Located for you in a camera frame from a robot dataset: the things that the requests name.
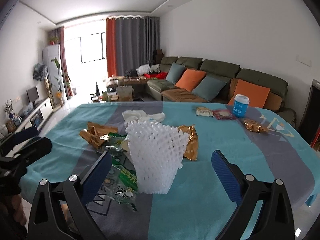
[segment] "blue paper cup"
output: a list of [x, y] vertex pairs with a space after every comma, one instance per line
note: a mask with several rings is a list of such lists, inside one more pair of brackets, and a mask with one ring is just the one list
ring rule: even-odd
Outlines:
[[244, 117], [245, 112], [247, 111], [249, 102], [250, 101], [248, 97], [237, 94], [235, 96], [235, 100], [233, 104], [233, 114], [236, 117]]

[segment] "gray-blue pillow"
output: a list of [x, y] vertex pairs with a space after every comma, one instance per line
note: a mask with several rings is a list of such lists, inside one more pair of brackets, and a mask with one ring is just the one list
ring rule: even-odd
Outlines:
[[204, 98], [207, 101], [214, 99], [221, 89], [226, 85], [226, 82], [206, 76], [200, 84], [192, 90], [191, 93]]
[[165, 79], [171, 82], [172, 84], [176, 84], [177, 81], [181, 78], [183, 71], [184, 71], [184, 66], [173, 62], [167, 74], [167, 77]]

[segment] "human hand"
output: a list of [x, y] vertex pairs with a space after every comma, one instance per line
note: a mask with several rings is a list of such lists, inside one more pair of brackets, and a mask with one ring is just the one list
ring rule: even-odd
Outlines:
[[8, 215], [8, 209], [14, 211], [13, 219], [20, 223], [20, 225], [24, 226], [27, 223], [20, 195], [6, 196], [2, 199], [2, 202], [0, 202], [0, 211]]

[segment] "tv stand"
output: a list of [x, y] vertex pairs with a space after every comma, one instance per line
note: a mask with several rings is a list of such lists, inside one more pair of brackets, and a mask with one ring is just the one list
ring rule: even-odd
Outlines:
[[[17, 127], [15, 133], [20, 132], [35, 125], [40, 132], [53, 113], [50, 98], [40, 100], [36, 103], [33, 111], [23, 118], [21, 124]], [[7, 157], [12, 157], [17, 151], [19, 151], [28, 141], [24, 141], [16, 145], [8, 154]]]

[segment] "sofa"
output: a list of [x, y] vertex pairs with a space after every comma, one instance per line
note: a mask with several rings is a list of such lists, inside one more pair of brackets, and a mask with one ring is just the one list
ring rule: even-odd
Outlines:
[[[220, 90], [219, 94], [210, 102], [227, 104], [236, 89], [239, 79], [270, 88], [270, 97], [268, 96], [263, 108], [277, 113], [290, 125], [296, 125], [296, 113], [294, 110], [285, 107], [285, 98], [288, 92], [288, 83], [276, 76], [272, 76], [252, 69], [241, 69], [239, 65], [206, 59], [192, 57], [164, 57], [159, 65], [160, 71], [169, 72], [172, 63], [183, 65], [185, 69], [196, 69], [206, 72], [206, 76], [224, 81], [226, 85]], [[174, 102], [209, 102], [191, 92], [182, 88], [177, 88], [175, 84], [167, 80], [149, 80], [145, 88], [146, 92], [156, 100], [174, 101]], [[273, 108], [270, 103], [274, 97], [280, 100], [280, 107]]]

